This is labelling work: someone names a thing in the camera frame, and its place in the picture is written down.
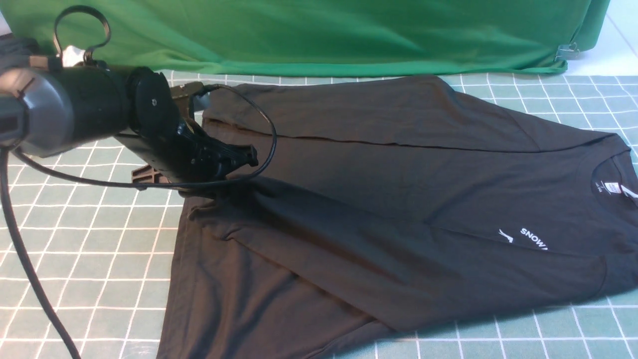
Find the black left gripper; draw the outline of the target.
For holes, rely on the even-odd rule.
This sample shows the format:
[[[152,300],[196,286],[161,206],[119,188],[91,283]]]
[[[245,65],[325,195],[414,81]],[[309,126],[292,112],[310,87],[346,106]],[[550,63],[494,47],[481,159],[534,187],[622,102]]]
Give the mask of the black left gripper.
[[[258,153],[253,145],[227,145],[207,136],[199,126],[188,121],[150,120],[137,129],[116,135],[122,145],[146,162],[131,172],[137,190],[155,184],[178,184],[185,188],[192,182],[226,180],[243,166],[258,166]]]

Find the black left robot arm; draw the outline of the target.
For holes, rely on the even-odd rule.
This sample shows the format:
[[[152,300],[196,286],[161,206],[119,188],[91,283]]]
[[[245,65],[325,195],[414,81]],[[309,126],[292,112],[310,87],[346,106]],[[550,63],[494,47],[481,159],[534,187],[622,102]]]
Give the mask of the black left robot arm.
[[[182,185],[258,165],[253,146],[210,137],[173,95],[146,67],[12,68],[1,75],[1,146],[47,158],[114,137],[147,164],[135,180]]]

